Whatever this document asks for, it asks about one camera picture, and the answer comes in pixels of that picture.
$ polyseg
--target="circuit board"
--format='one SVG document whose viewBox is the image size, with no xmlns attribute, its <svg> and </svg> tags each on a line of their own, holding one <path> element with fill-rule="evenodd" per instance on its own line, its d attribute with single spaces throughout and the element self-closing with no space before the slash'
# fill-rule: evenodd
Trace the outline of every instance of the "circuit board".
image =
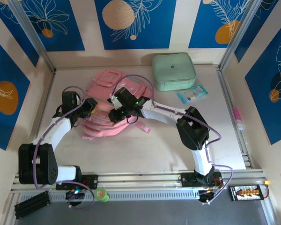
<svg viewBox="0 0 281 225">
<path fill-rule="evenodd" d="M 263 200 L 259 185 L 229 186 L 232 201 Z"/>
</svg>

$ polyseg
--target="pink strap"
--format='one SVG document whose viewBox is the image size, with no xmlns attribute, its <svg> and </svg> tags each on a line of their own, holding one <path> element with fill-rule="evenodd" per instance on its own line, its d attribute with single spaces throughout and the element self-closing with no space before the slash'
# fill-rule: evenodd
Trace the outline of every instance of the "pink strap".
<svg viewBox="0 0 281 225">
<path fill-rule="evenodd" d="M 138 129 L 141 129 L 143 131 L 145 131 L 146 133 L 150 134 L 151 133 L 151 129 L 149 127 L 147 127 L 144 123 L 138 121 L 134 124 Z"/>
</svg>

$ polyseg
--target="blue packet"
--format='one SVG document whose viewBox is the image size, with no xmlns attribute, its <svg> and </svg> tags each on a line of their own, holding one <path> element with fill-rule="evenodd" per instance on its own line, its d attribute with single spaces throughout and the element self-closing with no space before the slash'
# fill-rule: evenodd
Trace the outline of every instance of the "blue packet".
<svg viewBox="0 0 281 225">
<path fill-rule="evenodd" d="M 206 94 L 208 94 L 208 92 L 206 91 L 206 89 L 203 87 L 202 84 L 198 84 L 190 89 L 177 93 L 178 98 L 181 100 L 181 102 L 184 105 L 187 105 L 192 99 L 198 98 Z"/>
</svg>

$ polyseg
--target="pink backpack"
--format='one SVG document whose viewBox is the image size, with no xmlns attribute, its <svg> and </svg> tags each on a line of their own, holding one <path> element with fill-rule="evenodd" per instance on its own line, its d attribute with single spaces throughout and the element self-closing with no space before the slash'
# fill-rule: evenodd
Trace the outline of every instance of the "pink backpack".
<svg viewBox="0 0 281 225">
<path fill-rule="evenodd" d="M 95 76 L 88 87 L 86 94 L 88 97 L 94 98 L 98 104 L 92 112 L 92 115 L 82 122 L 83 128 L 83 139 L 91 140 L 95 137 L 106 137 L 116 135 L 126 128 L 129 123 L 133 123 L 136 118 L 130 117 L 128 122 L 122 120 L 119 123 L 112 123 L 108 118 L 108 113 L 113 106 L 110 105 L 107 99 L 110 97 L 116 83 L 126 74 L 115 70 L 107 69 Z M 137 98 L 140 96 L 151 97 L 151 90 L 142 81 L 135 77 L 126 77 L 117 85 L 116 91 L 122 87 L 126 87 L 130 93 L 135 95 Z M 134 123 L 139 129 L 150 133 L 151 129 L 144 125 L 142 122 L 137 121 Z"/>
</svg>

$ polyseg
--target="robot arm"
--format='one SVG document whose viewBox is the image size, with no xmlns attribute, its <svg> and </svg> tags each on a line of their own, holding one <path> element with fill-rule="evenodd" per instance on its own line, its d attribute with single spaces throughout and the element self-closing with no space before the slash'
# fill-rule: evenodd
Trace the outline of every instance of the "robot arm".
<svg viewBox="0 0 281 225">
<path fill-rule="evenodd" d="M 115 107 L 109 113 L 109 118 L 114 123 L 130 116 L 138 116 L 158 120 L 177 127 L 182 143 L 192 152 L 197 182 L 207 185 L 212 180 L 214 167 L 208 162 L 205 152 L 209 130 L 198 122 L 181 115 L 188 114 L 206 123 L 196 108 L 177 109 L 152 102 L 147 97 L 137 99 L 126 88 L 119 89 L 114 96 L 111 96 L 109 102 Z"/>
<path fill-rule="evenodd" d="M 87 118 L 95 108 L 97 102 L 92 98 L 87 98 L 84 104 L 73 113 L 60 119 L 67 112 L 76 108 L 80 104 L 80 97 L 74 91 L 66 91 L 62 94 L 62 105 L 48 126 L 53 126 L 47 133 L 48 128 L 43 134 L 30 144 L 22 144 L 19 148 L 19 181 L 21 184 L 33 184 L 32 159 L 37 143 L 42 140 L 37 151 L 37 183 L 54 184 L 64 180 L 80 180 L 81 171 L 78 166 L 57 165 L 54 151 L 63 136 L 71 130 L 78 118 Z"/>
</svg>

